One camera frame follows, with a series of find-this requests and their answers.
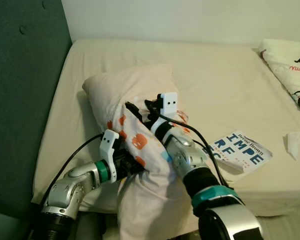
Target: upholstered headboard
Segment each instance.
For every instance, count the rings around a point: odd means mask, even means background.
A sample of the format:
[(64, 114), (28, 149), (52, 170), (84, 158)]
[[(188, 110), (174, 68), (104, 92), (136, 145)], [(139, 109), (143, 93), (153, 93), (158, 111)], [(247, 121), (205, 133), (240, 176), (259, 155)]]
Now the upholstered headboard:
[(70, 46), (60, 0), (0, 0), (0, 213), (29, 210), (40, 141)]

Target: white tissue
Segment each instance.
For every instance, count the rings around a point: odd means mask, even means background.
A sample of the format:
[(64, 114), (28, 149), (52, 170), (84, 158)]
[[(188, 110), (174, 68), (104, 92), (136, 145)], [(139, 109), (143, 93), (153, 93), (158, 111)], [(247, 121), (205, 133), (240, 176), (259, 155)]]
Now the white tissue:
[(287, 139), (287, 151), (291, 154), (294, 160), (298, 160), (299, 144), (300, 144), (300, 132), (290, 132), (286, 135)]

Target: mattress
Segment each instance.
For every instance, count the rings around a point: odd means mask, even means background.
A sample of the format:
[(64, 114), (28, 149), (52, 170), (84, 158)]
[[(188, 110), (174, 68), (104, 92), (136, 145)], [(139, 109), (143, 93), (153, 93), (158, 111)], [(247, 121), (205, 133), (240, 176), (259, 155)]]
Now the mattress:
[[(299, 214), (274, 217), (258, 217), (258, 221), (262, 226), (263, 238), (265, 240), (300, 240)], [(106, 232), (102, 236), (103, 239), (118, 240), (119, 231), (116, 216), (113, 214), (107, 214), (105, 217), (105, 225)], [(187, 235), (180, 236), (178, 240), (201, 240), (201, 238), (199, 232), (194, 231)]]
[[(41, 141), (32, 201), (41, 199), (67, 157), (100, 132), (82, 90), (84, 80), (159, 63), (173, 65), (188, 123), (208, 142), (240, 130), (273, 153), (268, 163), (233, 184), (249, 209), (257, 216), (300, 212), (300, 145), (294, 160), (285, 138), (300, 132), (300, 109), (251, 48), (115, 39), (77, 40), (71, 47)], [(98, 148), (97, 140), (90, 143), (66, 170), (99, 160)], [(90, 192), (80, 210), (115, 213), (117, 189), (118, 183), (105, 184)]]

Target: black wire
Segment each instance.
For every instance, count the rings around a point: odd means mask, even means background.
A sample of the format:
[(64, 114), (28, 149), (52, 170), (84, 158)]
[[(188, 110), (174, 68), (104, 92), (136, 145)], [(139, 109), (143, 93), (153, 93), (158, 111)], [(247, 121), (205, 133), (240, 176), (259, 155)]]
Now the black wire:
[(204, 143), (204, 145), (205, 145), (205, 147), (206, 147), (206, 150), (207, 150), (208, 155), (209, 155), (209, 157), (210, 157), (210, 159), (211, 159), (211, 161), (212, 161), (212, 163), (213, 163), (213, 165), (214, 165), (214, 168), (215, 168), (216, 174), (218, 175), (218, 178), (219, 178), (219, 180), (220, 180), (220, 183), (221, 183), (222, 185), (226, 186), (226, 187), (229, 187), (229, 185), (227, 184), (227, 182), (224, 180), (224, 178), (223, 178), (222, 175), (221, 175), (221, 172), (220, 172), (219, 167), (218, 167), (218, 165), (217, 165), (216, 159), (215, 159), (214, 154), (212, 153), (212, 151), (211, 151), (211, 149), (210, 149), (209, 144), (207, 143), (207, 141), (205, 140), (205, 138), (201, 135), (201, 133), (200, 133), (197, 129), (195, 129), (194, 127), (192, 127), (192, 126), (190, 126), (190, 125), (188, 125), (188, 124), (185, 124), (185, 123), (183, 123), (183, 122), (174, 120), (174, 119), (172, 119), (172, 118), (166, 117), (166, 116), (164, 116), (164, 115), (158, 113), (157, 110), (155, 110), (155, 109), (152, 107), (152, 102), (149, 101), (149, 100), (145, 100), (144, 103), (145, 103), (145, 105), (149, 108), (149, 110), (150, 110), (151, 112), (153, 112), (153, 113), (156, 114), (157, 116), (161, 117), (162, 119), (165, 119), (165, 120), (167, 120), (167, 121), (169, 121), (169, 122), (172, 122), (172, 123), (178, 124), (178, 125), (180, 125), (180, 126), (183, 126), (183, 127), (187, 128), (187, 129), (192, 130), (195, 134), (197, 134), (197, 136), (200, 138), (200, 140)]
[(74, 158), (74, 156), (87, 144), (89, 144), (90, 142), (92, 142), (93, 140), (97, 139), (97, 138), (101, 138), (104, 134), (98, 134), (95, 135), (93, 137), (91, 137), (90, 139), (88, 139), (86, 142), (84, 142), (80, 147), (78, 147), (77, 150), (75, 150), (71, 156), (65, 161), (65, 163), (63, 164), (63, 166), (61, 167), (61, 169), (59, 170), (59, 172), (56, 174), (56, 176), (54, 177), (54, 179), (52, 180), (52, 182), (50, 183), (49, 187), (47, 188), (47, 190), (45, 191), (43, 198), (39, 204), (39, 211), (41, 211), (41, 209), (43, 208), (45, 201), (47, 200), (47, 197), (50, 193), (51, 188), (53, 187), (53, 185), (56, 183), (56, 181), (58, 180), (58, 178), (60, 177), (60, 175), (62, 174), (62, 172), (65, 170), (66, 166), (70, 163), (70, 161)]
[(196, 144), (199, 144), (203, 149), (205, 149), (206, 147), (199, 141), (192, 139), (192, 141), (194, 141)]
[[(201, 142), (199, 142), (199, 141), (197, 141), (197, 140), (194, 140), (194, 139), (192, 139), (192, 141), (195, 142), (196, 144), (200, 145), (200, 146), (202, 147), (202, 149), (206, 149), (206, 147), (205, 147)], [(225, 186), (229, 188), (228, 183), (227, 183), (226, 180), (222, 177), (222, 175), (221, 175), (221, 178), (222, 178), (223, 183), (225, 183)]]

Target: white plastic bracket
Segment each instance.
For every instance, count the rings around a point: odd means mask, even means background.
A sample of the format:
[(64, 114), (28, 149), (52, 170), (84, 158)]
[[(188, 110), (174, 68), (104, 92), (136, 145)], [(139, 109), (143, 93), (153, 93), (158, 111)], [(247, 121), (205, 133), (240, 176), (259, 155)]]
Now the white plastic bracket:
[[(157, 103), (159, 104), (158, 107), (160, 108), (161, 115), (174, 119), (178, 109), (178, 94), (176, 92), (158, 94)], [(157, 128), (164, 122), (166, 122), (166, 120), (159, 117), (152, 125), (151, 132), (155, 134)]]
[(119, 139), (119, 134), (115, 131), (107, 129), (103, 134), (100, 144), (100, 155), (101, 158), (108, 163), (111, 174), (111, 183), (114, 183), (117, 180), (117, 171), (113, 159), (113, 155), (115, 152), (114, 143), (117, 139)]

